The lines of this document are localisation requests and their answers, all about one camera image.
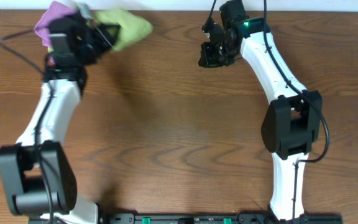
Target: yellow-green cloth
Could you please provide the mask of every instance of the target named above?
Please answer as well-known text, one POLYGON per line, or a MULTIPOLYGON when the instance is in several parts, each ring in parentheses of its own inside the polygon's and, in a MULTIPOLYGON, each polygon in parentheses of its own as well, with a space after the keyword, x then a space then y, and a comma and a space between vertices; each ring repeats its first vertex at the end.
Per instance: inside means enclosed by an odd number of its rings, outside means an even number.
POLYGON ((98 11, 95 14, 98 22, 118 24, 121 26, 117 42, 113 45, 112 51, 117 52, 147 37, 152 31, 151 23, 139 16, 135 16, 123 9, 110 9, 98 11))

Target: table surface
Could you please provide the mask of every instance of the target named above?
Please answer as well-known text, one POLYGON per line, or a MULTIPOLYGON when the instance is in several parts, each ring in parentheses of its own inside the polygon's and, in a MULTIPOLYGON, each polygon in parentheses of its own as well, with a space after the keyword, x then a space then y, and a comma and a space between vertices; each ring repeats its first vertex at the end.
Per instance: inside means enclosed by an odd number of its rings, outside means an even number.
MULTIPOLYGON (((0 11, 0 37, 30 29, 42 13, 0 11)), ((88 68, 67 131, 79 193, 109 212, 265 210, 273 189, 272 157, 260 136, 268 103, 250 66, 198 66, 208 12, 133 13, 150 21, 153 33, 88 68)), ((306 167, 305 210, 358 223, 358 13, 268 16, 292 72, 322 94, 331 131, 326 158, 306 167)), ((46 49, 36 35, 9 44, 41 65, 46 49)), ((40 75, 0 48, 0 146, 15 143, 39 95, 40 75)), ((324 146, 320 131, 310 157, 324 146)), ((8 212, 0 181, 0 223, 8 222, 26 220, 8 212)))

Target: black cable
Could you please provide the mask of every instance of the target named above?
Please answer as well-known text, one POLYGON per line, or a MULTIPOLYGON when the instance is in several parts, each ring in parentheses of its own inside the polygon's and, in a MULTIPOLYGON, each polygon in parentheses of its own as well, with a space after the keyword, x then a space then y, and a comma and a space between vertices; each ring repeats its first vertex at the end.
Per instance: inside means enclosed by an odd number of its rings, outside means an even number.
POLYGON ((29 30, 24 30, 24 31, 21 31, 21 32, 17 32, 15 34, 7 35, 7 36, 5 36, 5 37, 0 39, 0 46, 3 47, 8 52, 14 54, 16 57, 19 57, 23 61, 27 62, 31 67, 35 68, 37 72, 39 72, 39 73, 41 73, 41 75, 43 75, 44 72, 34 62, 30 61, 27 57, 25 57, 24 55, 22 55, 19 52, 15 51, 14 49, 8 47, 5 44, 5 40, 9 40, 9 39, 18 37, 20 35, 28 34, 28 33, 33 32, 33 31, 34 31, 33 29, 29 29, 29 30))
MULTIPOLYGON (((43 72, 41 70, 40 67, 38 67, 34 62, 30 61, 27 57, 25 57, 24 55, 20 54, 19 52, 16 52, 14 49, 8 47, 6 44, 5 44, 5 40, 9 40, 9 39, 12 39, 12 38, 15 38, 15 37, 18 37, 20 35, 24 35, 24 34, 28 34, 30 32, 33 32, 34 30, 31 29, 31 30, 25 30, 25 31, 21 31, 21 32, 18 32, 18 33, 15 33, 15 34, 11 34, 11 35, 7 35, 3 38, 0 39, 0 46, 3 47, 5 50, 7 50, 8 52, 14 54, 15 56, 19 57, 20 59, 22 59, 23 61, 27 62, 29 65, 31 65, 33 68, 36 69, 36 71, 38 71, 39 73, 41 73, 41 75, 45 76, 45 72, 43 72)), ((48 61, 49 61, 49 54, 47 54, 45 56, 45 68, 47 67, 47 64, 48 64, 48 61)), ((45 186, 45 191, 47 193, 47 198, 48 198, 48 204, 49 204, 49 224, 52 224, 53 223, 53 201, 52 201, 52 193, 50 191, 50 186, 49 186, 49 182, 48 182, 48 179, 47 179, 47 176, 45 175, 45 169, 44 169, 44 164, 43 164, 43 159, 42 159, 42 156, 41 156, 41 153, 40 153, 40 149, 38 147, 38 135, 40 134, 39 133, 39 129, 40 129, 40 125, 42 123, 42 120, 48 110, 48 107, 49 105, 51 104, 52 102, 52 98, 53 98, 53 94, 54 94, 54 89, 52 88, 51 84, 48 82, 48 86, 49 86, 49 99, 47 101, 47 104, 45 105, 45 107, 43 108, 42 112, 41 112, 41 115, 37 121, 37 124, 35 125, 35 133, 34 133, 34 152, 37 156, 37 160, 40 164, 40 170, 41 170, 41 176, 42 176, 42 180, 44 182, 44 186, 45 186)))
POLYGON ((297 182, 298 182, 298 169, 299 169, 299 163, 300 162, 310 162, 310 163, 315 163, 315 162, 319 162, 321 159, 323 159, 325 157, 325 155, 328 152, 328 147, 329 147, 329 142, 330 142, 330 138, 329 138, 329 130, 328 130, 328 125, 326 120, 324 119, 323 114, 321 113, 321 111, 319 109, 317 109, 316 105, 305 95, 303 94, 300 90, 298 90, 297 88, 295 88, 291 81, 285 76, 283 70, 280 68, 280 65, 277 63, 271 47, 269 47, 269 44, 267 42, 267 36, 266 36, 266 30, 267 30, 267 25, 266 25, 266 20, 267 20, 267 3, 266 0, 264 0, 264 41, 265 41, 265 45, 266 45, 266 51, 268 52, 268 54, 270 55, 270 57, 272 58, 273 63, 275 64, 275 66, 277 67, 277 70, 280 72, 281 76, 283 77, 285 83, 298 95, 300 95, 302 97, 302 100, 304 100, 318 115, 321 123, 323 124, 323 128, 324 128, 324 133, 325 133, 325 138, 326 138, 326 144, 324 147, 324 151, 321 153, 321 155, 319 157, 317 157, 316 159, 300 159, 298 161, 295 162, 294 166, 295 166, 295 183, 294 183, 294 194, 293 194, 293 208, 292 208, 292 220, 295 219, 295 202, 296 202, 296 188, 297 188, 297 182))
POLYGON ((214 12, 214 8, 215 8, 215 3, 216 3, 216 0, 214 0, 214 2, 212 4, 211 12, 209 13, 208 19, 205 22, 204 29, 206 29, 208 27, 209 21, 211 20, 212 13, 214 12))

